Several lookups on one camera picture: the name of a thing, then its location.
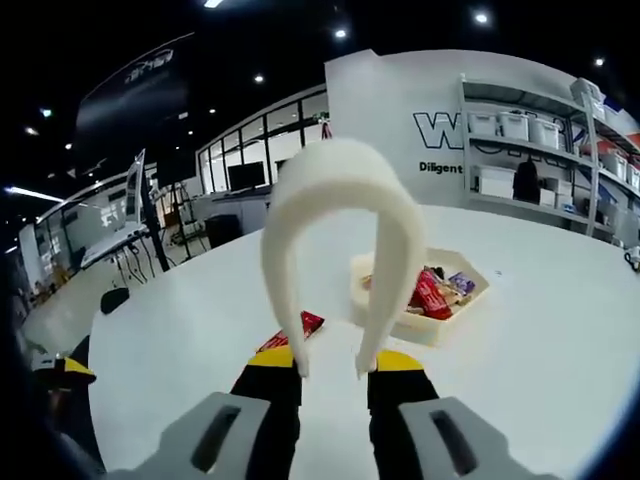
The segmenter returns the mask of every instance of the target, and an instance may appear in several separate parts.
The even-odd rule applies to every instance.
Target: white shelving unit
[[[597,141],[598,137],[605,138],[618,146],[618,148],[637,155],[640,155],[640,148],[634,145],[627,137],[622,135],[606,122],[595,119],[589,102],[584,102],[585,105],[589,106],[583,108],[577,103],[560,97],[555,97],[553,95],[547,95],[532,90],[523,90],[512,85],[468,80],[464,78],[464,76],[461,77],[459,95],[462,112],[461,118],[464,145],[464,188],[466,197],[469,201],[483,201],[509,205],[562,218],[571,222],[586,225],[586,235],[592,236],[594,230],[613,234],[612,228],[596,222],[598,187],[601,176],[603,180],[612,181],[625,192],[629,197],[629,208],[631,208],[631,204],[635,199],[640,199],[639,191],[616,177],[613,173],[600,167],[598,161]],[[542,112],[562,118],[565,123],[564,130],[566,133],[564,143],[566,145],[566,151],[555,150],[553,148],[524,140],[470,133],[468,112],[470,111],[469,104],[473,103],[490,103],[507,107],[515,107],[523,110]],[[582,125],[586,128],[591,144],[591,155],[589,157],[580,157],[572,151],[572,123]],[[474,191],[472,182],[472,167],[474,165],[474,160],[471,155],[472,145],[505,147],[565,162],[571,168],[588,168],[591,175],[591,188],[589,190],[589,217],[520,200],[483,195]]]

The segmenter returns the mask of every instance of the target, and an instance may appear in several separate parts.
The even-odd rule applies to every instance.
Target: black ceiling
[[[12,75],[5,99],[12,107],[3,184],[61,197],[86,186],[88,178],[65,173],[81,160],[64,149],[73,141],[80,100],[134,58],[190,32],[199,61],[189,119],[171,129],[177,144],[200,145],[270,103],[322,83],[325,61],[365,48],[378,54],[474,49],[528,58],[596,81],[638,116],[638,27],[624,14],[628,3],[617,0],[224,0],[213,10],[203,8],[204,1],[36,0],[13,6],[4,70]],[[491,28],[474,24],[478,9],[491,15]],[[348,31],[339,42],[333,37],[338,27]],[[606,58],[603,68],[594,68],[596,56]],[[252,81],[257,72],[263,85]],[[42,107],[53,116],[44,119]],[[215,115],[208,113],[212,107]],[[26,135],[27,125],[40,135]],[[190,129],[195,135],[187,138]],[[32,217],[50,206],[12,198],[5,210],[13,223],[17,215]]]

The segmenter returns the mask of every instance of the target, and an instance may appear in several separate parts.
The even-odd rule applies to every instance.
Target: hexagonal tray
[[[394,325],[391,335],[421,343],[424,345],[436,346],[441,343],[444,333],[450,330],[451,326],[457,323],[460,317],[465,316],[473,310],[474,304],[489,288],[489,282],[471,263],[460,253],[452,250],[442,250],[438,248],[426,248],[424,265],[441,266],[447,276],[457,272],[464,272],[476,284],[472,292],[472,299],[466,305],[460,307],[454,305],[451,310],[453,315],[447,320],[436,320],[434,318],[415,315],[403,312]],[[362,286],[362,277],[371,275],[373,271],[373,253],[358,255],[351,260],[351,308],[352,317],[355,322],[364,326],[368,318],[369,291]]]

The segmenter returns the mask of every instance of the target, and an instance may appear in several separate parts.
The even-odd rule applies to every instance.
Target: ceiling light
[[[222,3],[223,0],[207,0],[204,4],[204,8],[216,8]]]
[[[487,16],[486,13],[480,12],[480,13],[476,13],[475,20],[476,20],[476,23],[485,24],[489,21],[489,17]]]
[[[26,190],[20,187],[5,187],[4,191],[17,195],[26,195],[28,197],[41,198],[43,200],[51,200],[52,202],[64,202],[64,200],[61,198],[52,197],[51,195],[45,195],[44,193],[32,192],[31,190]]]

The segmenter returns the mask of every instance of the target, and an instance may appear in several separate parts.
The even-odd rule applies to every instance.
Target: floor
[[[145,245],[149,252],[154,252],[150,240],[145,240]],[[189,250],[193,257],[204,253],[205,248],[209,248],[206,238],[189,242]],[[170,266],[173,266],[173,263],[180,264],[187,258],[183,246],[165,246],[165,253],[173,260],[169,262]],[[152,278],[149,260],[142,248],[138,254],[140,267],[133,255],[129,254],[128,260],[133,275],[142,279],[142,270],[142,274]],[[100,299],[104,292],[114,286],[123,286],[125,281],[130,289],[142,286],[133,275],[129,275],[124,258],[121,257],[120,263],[125,273],[124,279],[116,264],[109,261],[98,262],[91,268],[78,272],[45,304],[29,313],[22,326],[24,336],[44,347],[49,353],[73,351],[91,333],[93,316],[100,307]],[[156,258],[153,258],[152,266],[156,275],[161,274],[162,269]]]

